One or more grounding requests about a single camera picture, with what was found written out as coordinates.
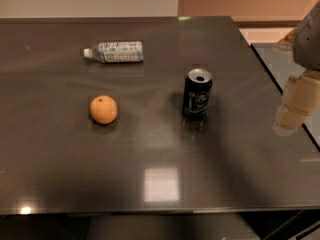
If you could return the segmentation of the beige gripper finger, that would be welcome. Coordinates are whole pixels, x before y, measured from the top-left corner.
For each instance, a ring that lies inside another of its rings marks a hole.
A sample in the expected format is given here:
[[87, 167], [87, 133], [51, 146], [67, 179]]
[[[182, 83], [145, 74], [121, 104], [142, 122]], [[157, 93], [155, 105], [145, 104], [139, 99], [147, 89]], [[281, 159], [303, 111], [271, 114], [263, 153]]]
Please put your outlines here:
[[293, 50], [296, 32], [296, 28], [292, 29], [274, 45], [274, 49], [280, 52], [291, 52]]
[[320, 72], [306, 69], [288, 93], [283, 93], [278, 107], [273, 131], [279, 136], [289, 136], [305, 123], [320, 107]]

